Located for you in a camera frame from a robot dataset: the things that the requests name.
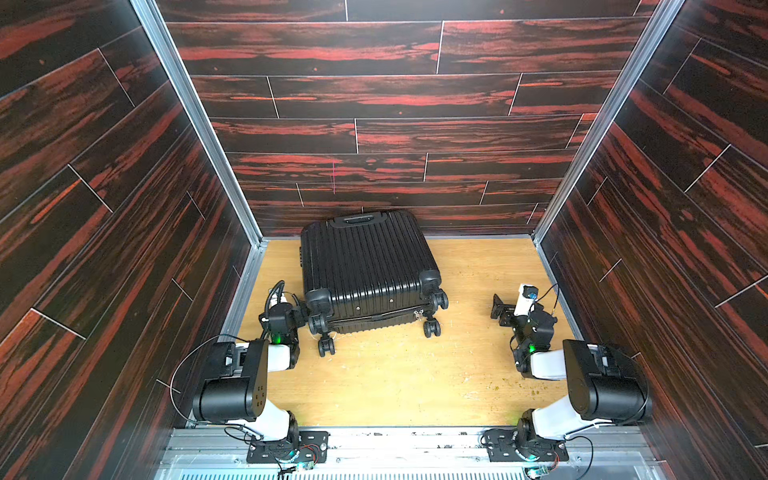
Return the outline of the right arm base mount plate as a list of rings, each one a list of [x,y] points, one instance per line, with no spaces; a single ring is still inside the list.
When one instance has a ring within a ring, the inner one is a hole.
[[[480,436],[491,462],[565,462],[569,454],[563,441],[545,439],[527,430],[492,428]]]

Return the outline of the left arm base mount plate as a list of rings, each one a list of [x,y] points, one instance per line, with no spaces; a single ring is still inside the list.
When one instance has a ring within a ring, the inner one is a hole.
[[[300,430],[286,439],[250,442],[246,455],[248,464],[322,464],[327,460],[330,433],[320,430]]]

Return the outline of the black hard-shell suitcase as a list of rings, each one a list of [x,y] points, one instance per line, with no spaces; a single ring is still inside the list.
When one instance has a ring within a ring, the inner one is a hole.
[[[416,217],[389,210],[335,217],[303,228],[300,264],[308,327],[320,356],[335,353],[330,334],[349,334],[424,320],[449,308],[437,262]]]

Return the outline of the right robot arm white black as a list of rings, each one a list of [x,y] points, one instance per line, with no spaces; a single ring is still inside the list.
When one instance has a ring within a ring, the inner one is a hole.
[[[523,377],[567,384],[566,396],[525,411],[513,432],[488,431],[491,448],[509,446],[525,460],[550,460],[580,432],[641,422],[651,415],[651,390],[632,358],[611,345],[581,340],[552,348],[557,318],[538,302],[536,287],[523,284],[514,304],[495,295],[490,317],[513,330],[510,349]]]

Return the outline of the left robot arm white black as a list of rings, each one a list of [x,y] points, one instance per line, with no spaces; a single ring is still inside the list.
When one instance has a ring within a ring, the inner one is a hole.
[[[212,347],[192,412],[198,421],[239,426],[258,444],[296,449],[295,416],[267,399],[267,383],[270,373],[291,370],[298,363],[298,329],[306,325],[307,308],[299,299],[270,300],[259,320],[263,338]]]

